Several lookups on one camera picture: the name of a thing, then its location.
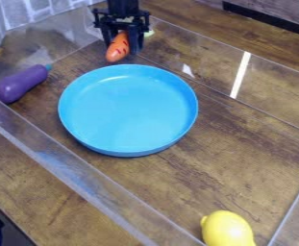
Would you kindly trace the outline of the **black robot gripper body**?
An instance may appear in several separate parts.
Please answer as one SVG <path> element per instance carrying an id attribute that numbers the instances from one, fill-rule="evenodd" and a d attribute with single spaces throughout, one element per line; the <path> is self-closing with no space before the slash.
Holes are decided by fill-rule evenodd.
<path id="1" fill-rule="evenodd" d="M 149 12 L 139 7 L 139 0 L 107 0 L 105 9 L 93 9 L 93 25 L 111 31 L 128 30 L 133 27 L 139 32 L 149 30 Z"/>

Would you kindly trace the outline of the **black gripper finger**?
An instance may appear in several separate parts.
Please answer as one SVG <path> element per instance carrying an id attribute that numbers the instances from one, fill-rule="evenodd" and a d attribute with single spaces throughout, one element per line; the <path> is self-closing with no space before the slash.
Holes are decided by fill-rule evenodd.
<path id="1" fill-rule="evenodd" d="M 103 35 L 105 45 L 109 46 L 116 36 L 116 29 L 113 27 L 104 25 L 101 27 L 101 35 Z"/>
<path id="2" fill-rule="evenodd" d="M 128 44 L 129 53 L 135 55 L 143 48 L 144 34 L 139 26 L 131 25 L 128 27 Z"/>

